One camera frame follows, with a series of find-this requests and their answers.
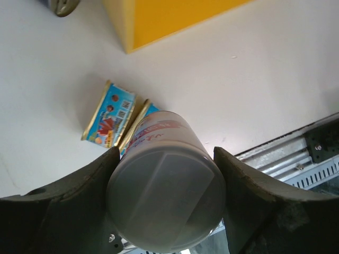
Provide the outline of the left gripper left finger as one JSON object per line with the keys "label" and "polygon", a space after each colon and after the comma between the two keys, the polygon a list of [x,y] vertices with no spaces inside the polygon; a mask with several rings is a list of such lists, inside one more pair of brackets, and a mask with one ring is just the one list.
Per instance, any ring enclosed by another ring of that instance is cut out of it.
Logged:
{"label": "left gripper left finger", "polygon": [[105,203],[119,161],[114,147],[51,184],[1,198],[1,253],[119,253]]}

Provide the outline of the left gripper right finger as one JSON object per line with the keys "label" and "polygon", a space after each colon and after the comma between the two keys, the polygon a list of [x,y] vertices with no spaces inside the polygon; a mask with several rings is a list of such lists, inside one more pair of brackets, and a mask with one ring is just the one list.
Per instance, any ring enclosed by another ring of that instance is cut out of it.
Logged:
{"label": "left gripper right finger", "polygon": [[297,188],[214,149],[230,253],[338,253],[338,197]]}

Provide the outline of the white porridge can red label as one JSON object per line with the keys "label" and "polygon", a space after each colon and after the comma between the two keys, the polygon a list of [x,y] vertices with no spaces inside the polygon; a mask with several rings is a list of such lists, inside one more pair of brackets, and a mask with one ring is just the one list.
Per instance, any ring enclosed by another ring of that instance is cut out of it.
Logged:
{"label": "white porridge can red label", "polygon": [[221,171],[186,120],[170,111],[139,122],[106,190],[118,233],[161,253],[203,241],[220,223],[225,200]]}

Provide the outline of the yellow wooden shelf cabinet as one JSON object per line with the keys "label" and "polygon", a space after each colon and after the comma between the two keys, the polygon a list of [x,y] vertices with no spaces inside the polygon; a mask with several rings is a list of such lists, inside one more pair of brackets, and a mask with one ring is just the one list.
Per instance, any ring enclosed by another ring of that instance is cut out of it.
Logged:
{"label": "yellow wooden shelf cabinet", "polygon": [[248,0],[103,1],[125,53],[248,3]]}

